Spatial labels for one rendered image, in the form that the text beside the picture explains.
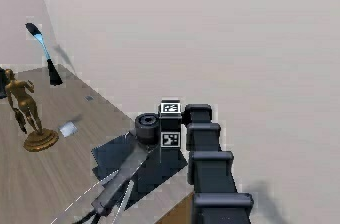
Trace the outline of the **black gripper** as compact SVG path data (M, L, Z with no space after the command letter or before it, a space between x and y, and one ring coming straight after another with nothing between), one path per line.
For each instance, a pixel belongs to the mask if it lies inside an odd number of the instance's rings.
M105 215L117 203L121 203L123 208L127 207L135 185L133 177L147 160L149 151L158 143L158 116L154 113L139 115L135 119L135 127L127 133L135 137L133 152L120 168L100 180L104 189L92 202L95 212L99 215Z

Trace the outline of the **wooden chest of drawers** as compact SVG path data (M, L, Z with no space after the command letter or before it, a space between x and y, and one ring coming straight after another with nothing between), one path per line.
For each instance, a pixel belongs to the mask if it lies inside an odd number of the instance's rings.
M77 127L51 148L28 152L8 102L0 100L0 224L72 224L91 211L103 187L92 170L92 149L132 129L125 115L64 66L63 85L53 87L46 69L18 73L35 84L34 99L44 127ZM94 97L87 101L86 96Z

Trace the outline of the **small pale grey flat card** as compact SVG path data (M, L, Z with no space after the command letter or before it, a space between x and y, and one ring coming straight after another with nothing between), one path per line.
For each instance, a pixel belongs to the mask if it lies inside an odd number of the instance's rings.
M63 124L62 126L60 126L59 131L64 137L68 137L77 132L77 127L72 121L69 121Z

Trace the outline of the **black and blue desk lamp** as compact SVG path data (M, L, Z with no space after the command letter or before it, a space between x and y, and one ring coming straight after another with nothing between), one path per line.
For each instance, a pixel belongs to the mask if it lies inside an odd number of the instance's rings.
M49 73L49 79L50 79L50 84L53 86L58 86L63 83L58 71L56 70L54 63L50 57L50 54L48 52L48 49L46 47L46 44L44 42L43 35L39 28L33 24L33 23L26 23L25 27L27 31L40 43L44 55L46 57L47 65L48 65L48 73Z

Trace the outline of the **golden figure statue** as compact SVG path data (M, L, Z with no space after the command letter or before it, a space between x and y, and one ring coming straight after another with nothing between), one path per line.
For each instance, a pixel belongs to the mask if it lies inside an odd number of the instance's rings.
M9 106L21 131L27 135L23 147L29 152L40 152L52 147L59 140L59 135L42 126L37 104L31 96L34 84L30 80L17 80L11 69L5 70L5 76L8 79L5 93Z

